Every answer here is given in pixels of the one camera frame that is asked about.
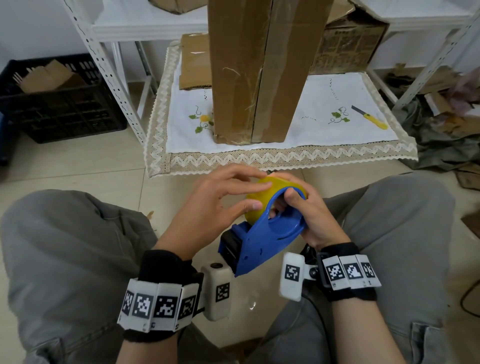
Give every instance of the yellow knife handle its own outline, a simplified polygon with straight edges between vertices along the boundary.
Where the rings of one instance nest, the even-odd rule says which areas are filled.
[[[363,117],[367,120],[370,120],[373,122],[376,126],[378,126],[380,129],[387,130],[388,125],[385,124],[384,122],[378,120],[376,117],[370,115],[370,114],[363,114]]]

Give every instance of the mounting screw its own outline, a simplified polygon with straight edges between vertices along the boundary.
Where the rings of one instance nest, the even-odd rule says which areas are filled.
[[[318,274],[318,268],[316,267],[310,268],[309,274],[310,274],[310,277],[312,277],[313,279],[316,279]]]

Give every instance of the white shelving unit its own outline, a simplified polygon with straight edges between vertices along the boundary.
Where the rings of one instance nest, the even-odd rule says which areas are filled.
[[[88,15],[82,0],[61,1],[137,138],[143,144],[146,132],[140,125],[140,119],[144,109],[141,105],[138,109],[134,108],[124,86],[124,71],[118,42],[135,41],[137,44],[146,71],[144,92],[148,92],[147,83],[152,82],[154,85],[156,81],[151,77],[148,61],[142,53],[141,41],[174,40],[180,39],[185,33],[207,32],[206,7],[175,15],[154,7],[147,0],[104,0],[104,8],[94,20]],[[396,108],[411,101],[480,14],[478,11],[480,0],[352,0],[352,2],[369,7],[378,17],[388,21],[389,32],[458,29],[446,40],[442,50],[435,55],[400,100],[397,100],[391,92],[388,94],[396,103]],[[103,43],[106,42],[113,45],[114,63],[108,59],[105,52]],[[381,88],[385,90],[388,88],[372,70],[369,70],[369,74]],[[142,94],[141,99],[145,100],[146,95]]]

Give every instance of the gray pants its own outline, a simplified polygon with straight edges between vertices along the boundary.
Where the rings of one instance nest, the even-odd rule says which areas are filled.
[[[442,363],[454,209],[448,191],[412,173],[325,201],[380,278],[378,305],[407,362]],[[0,237],[25,363],[114,363],[126,286],[156,242],[147,218],[87,193],[47,190],[13,204]],[[289,302],[249,364],[331,361],[331,305],[315,286],[304,293],[327,332],[311,302]],[[194,325],[180,339],[179,356],[181,363],[232,363]]]

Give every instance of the yellow utility knife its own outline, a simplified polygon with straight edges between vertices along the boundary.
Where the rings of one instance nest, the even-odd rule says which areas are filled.
[[[359,108],[356,108],[355,106],[352,105],[352,110],[355,110],[356,112],[359,112],[360,114],[363,115],[363,117],[367,120],[370,120],[371,122],[373,122],[376,126],[378,126],[380,129],[383,129],[383,130],[387,130],[388,129],[388,125],[385,124],[383,121],[380,121],[378,120],[376,117],[370,115],[370,114],[367,114],[366,112],[360,110]]]

